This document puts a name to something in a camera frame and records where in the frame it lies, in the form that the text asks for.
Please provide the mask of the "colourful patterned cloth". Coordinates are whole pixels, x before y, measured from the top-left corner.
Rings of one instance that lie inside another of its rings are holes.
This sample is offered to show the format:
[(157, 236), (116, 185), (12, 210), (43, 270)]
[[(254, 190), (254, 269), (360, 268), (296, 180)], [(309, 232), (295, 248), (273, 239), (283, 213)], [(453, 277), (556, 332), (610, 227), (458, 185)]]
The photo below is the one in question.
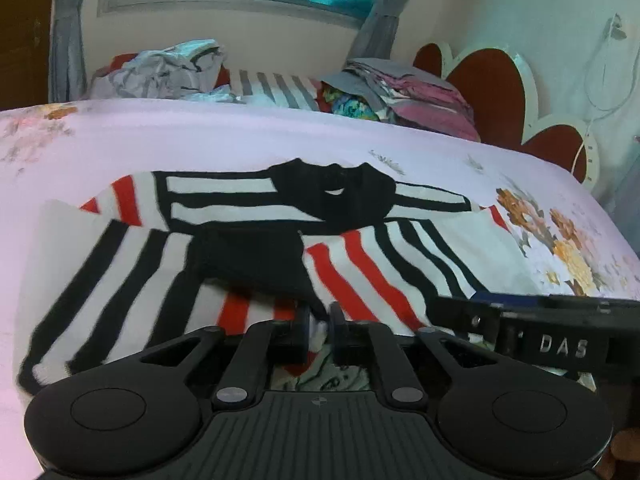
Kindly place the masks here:
[(378, 122), (380, 118), (360, 96), (345, 93), (328, 84), (322, 84), (317, 93), (318, 107), (322, 112), (337, 116)]

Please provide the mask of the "stack of folded pink clothes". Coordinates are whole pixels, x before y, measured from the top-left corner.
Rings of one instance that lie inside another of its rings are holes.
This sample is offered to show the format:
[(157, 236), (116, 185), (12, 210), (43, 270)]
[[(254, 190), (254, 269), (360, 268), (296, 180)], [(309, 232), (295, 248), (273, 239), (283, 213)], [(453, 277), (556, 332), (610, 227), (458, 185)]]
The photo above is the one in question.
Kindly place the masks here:
[(351, 58), (340, 72), (323, 77), (320, 89), (322, 84), (363, 98), (378, 122), (480, 140), (472, 107), (460, 91), (413, 66), (384, 58)]

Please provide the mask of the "striped red black white sweater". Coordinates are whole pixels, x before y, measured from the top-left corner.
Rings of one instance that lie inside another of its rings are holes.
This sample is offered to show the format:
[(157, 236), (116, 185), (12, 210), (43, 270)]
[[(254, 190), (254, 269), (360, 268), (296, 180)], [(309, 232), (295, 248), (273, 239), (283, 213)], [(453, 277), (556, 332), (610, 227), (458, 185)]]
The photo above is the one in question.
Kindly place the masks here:
[(239, 335), (331, 304), (409, 336), (440, 297), (536, 292), (498, 214), (370, 165), (149, 171), (42, 206), (15, 337), (24, 396), (199, 328)]

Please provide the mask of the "red white scalloped headboard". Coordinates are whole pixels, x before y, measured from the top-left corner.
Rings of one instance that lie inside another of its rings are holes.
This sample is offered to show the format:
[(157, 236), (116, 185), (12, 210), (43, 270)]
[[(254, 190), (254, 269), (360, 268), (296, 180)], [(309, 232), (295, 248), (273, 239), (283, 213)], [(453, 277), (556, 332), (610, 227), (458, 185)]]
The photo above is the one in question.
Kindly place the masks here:
[(469, 47), (454, 55), (436, 41), (416, 52), (413, 66), (459, 90), (483, 143), (551, 162), (589, 191), (598, 183), (600, 154), (588, 124), (565, 113), (542, 116), (533, 72), (514, 50)]

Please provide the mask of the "crumpled grey white clothes pile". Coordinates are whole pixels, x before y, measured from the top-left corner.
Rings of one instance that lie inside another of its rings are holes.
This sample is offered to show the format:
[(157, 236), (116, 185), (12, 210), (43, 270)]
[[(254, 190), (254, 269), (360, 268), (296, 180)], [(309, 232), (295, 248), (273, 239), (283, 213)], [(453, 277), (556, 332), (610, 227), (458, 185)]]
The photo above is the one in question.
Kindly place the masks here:
[(225, 60), (226, 50), (215, 39), (145, 50), (121, 68), (94, 78), (88, 98), (239, 103), (228, 82), (217, 84)]

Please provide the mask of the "dark wooden door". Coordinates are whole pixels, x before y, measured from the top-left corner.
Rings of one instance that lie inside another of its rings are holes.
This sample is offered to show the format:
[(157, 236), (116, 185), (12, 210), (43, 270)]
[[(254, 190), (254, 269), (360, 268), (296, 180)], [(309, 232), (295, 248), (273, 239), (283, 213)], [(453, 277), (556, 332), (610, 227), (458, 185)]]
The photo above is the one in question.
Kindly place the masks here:
[(52, 0), (1, 0), (1, 108), (48, 98)]

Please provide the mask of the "grey curtain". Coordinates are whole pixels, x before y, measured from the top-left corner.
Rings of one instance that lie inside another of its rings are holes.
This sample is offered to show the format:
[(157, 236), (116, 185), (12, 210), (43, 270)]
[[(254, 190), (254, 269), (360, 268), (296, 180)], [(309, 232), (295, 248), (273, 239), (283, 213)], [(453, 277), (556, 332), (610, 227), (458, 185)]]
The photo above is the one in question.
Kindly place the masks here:
[(86, 92), (87, 73), (82, 44), (84, 0), (52, 0), (48, 93), (50, 103), (79, 100)]
[(374, 0), (347, 58), (389, 58), (401, 12), (409, 0)]

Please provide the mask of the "right grey curtain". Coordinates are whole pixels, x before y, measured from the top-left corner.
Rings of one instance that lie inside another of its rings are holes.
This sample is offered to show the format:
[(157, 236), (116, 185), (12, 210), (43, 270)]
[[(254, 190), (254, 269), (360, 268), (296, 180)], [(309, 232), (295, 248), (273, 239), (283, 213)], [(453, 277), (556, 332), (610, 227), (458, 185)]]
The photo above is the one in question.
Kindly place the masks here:
[(401, 12), (409, 0), (374, 0), (347, 58), (389, 58)]

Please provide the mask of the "pink floral bedsheet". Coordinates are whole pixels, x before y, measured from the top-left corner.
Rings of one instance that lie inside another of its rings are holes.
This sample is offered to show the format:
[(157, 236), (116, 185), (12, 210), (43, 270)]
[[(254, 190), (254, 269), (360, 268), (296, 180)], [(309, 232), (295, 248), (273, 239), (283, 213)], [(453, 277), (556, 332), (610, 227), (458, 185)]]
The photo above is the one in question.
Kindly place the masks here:
[(639, 260), (591, 193), (566, 170), (517, 152), (330, 114), (168, 100), (81, 101), (1, 116), (1, 474), (40, 475), (14, 384), (15, 315), (40, 207), (81, 205), (144, 170), (248, 171), (300, 158), (367, 162), (401, 182), (446, 188), (483, 206), (502, 188), (556, 209), (585, 231), (608, 296), (637, 298)]

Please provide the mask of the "left grey curtain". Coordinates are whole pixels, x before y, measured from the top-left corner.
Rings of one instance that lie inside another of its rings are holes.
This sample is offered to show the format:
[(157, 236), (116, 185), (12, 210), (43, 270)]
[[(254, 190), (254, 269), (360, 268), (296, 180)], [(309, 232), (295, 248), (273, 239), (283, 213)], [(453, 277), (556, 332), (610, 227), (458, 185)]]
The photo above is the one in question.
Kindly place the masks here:
[(48, 93), (50, 103), (79, 100), (86, 92), (87, 73), (82, 44), (84, 0), (52, 0)]

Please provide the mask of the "grey white striped cloth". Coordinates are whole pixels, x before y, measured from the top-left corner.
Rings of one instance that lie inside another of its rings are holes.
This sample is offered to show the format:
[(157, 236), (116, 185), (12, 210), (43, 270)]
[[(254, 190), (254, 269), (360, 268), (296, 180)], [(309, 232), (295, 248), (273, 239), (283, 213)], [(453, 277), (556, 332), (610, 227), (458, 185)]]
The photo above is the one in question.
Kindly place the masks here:
[(314, 78), (279, 73), (229, 70), (231, 92), (247, 105), (318, 112), (320, 82)]

